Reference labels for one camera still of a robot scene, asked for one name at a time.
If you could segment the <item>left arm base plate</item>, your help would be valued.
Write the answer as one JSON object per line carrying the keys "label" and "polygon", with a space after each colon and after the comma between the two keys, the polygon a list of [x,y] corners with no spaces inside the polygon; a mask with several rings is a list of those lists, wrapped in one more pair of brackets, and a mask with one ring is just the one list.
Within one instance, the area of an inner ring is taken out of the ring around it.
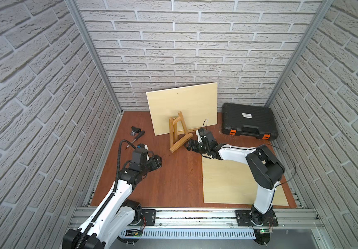
{"label": "left arm base plate", "polygon": [[154,226],[156,212],[156,209],[142,209],[141,211],[135,211],[135,217],[130,226]]}

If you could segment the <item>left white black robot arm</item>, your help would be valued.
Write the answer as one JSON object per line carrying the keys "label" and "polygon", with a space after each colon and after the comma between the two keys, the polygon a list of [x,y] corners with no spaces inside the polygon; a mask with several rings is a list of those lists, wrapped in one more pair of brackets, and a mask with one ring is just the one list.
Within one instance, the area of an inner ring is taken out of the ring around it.
{"label": "left white black robot arm", "polygon": [[97,209],[76,230],[64,235],[64,249],[111,249],[113,242],[130,224],[141,219],[141,205],[128,197],[149,172],[162,167],[162,158],[140,144],[132,153],[127,168],[122,168],[112,189]]}

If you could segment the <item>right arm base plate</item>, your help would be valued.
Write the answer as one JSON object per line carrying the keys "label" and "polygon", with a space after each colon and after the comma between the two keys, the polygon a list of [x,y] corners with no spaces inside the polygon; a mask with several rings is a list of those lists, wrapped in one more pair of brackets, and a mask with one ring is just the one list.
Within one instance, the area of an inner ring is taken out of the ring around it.
{"label": "right arm base plate", "polygon": [[259,213],[257,210],[235,210],[236,221],[239,227],[248,226],[268,226],[277,227],[278,221],[273,209],[270,209],[265,214]]}

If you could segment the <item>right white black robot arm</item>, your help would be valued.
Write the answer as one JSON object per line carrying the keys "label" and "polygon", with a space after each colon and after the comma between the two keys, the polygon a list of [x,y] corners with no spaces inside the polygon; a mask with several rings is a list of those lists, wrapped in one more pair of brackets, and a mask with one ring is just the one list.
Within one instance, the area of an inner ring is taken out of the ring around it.
{"label": "right white black robot arm", "polygon": [[248,217],[255,226],[272,225],[273,198],[285,173],[284,166],[274,153],[266,145],[250,148],[218,143],[212,132],[204,128],[197,130],[196,135],[196,140],[185,144],[188,151],[210,159],[235,161],[249,166],[257,183],[257,194]]}

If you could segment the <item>small wooden easel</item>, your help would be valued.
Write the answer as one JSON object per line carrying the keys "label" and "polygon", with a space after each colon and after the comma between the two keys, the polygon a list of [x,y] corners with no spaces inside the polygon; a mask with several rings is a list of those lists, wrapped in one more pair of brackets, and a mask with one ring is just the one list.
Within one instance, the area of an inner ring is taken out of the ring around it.
{"label": "small wooden easel", "polygon": [[[183,131],[178,131],[178,123],[182,124]],[[188,129],[181,111],[178,112],[177,117],[169,118],[169,138],[170,138],[170,152],[174,153],[181,146],[185,145],[195,132],[197,128]]]}

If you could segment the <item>light plywood board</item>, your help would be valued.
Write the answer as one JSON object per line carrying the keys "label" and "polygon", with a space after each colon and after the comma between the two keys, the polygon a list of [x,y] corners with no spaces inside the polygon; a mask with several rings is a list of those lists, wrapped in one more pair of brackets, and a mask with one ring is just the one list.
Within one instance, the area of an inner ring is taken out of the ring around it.
{"label": "light plywood board", "polygon": [[169,118],[181,111],[188,129],[200,128],[205,119],[208,125],[217,124],[218,83],[147,92],[154,134],[169,133]]}
{"label": "light plywood board", "polygon": [[253,204],[257,183],[246,164],[202,158],[205,203]]}

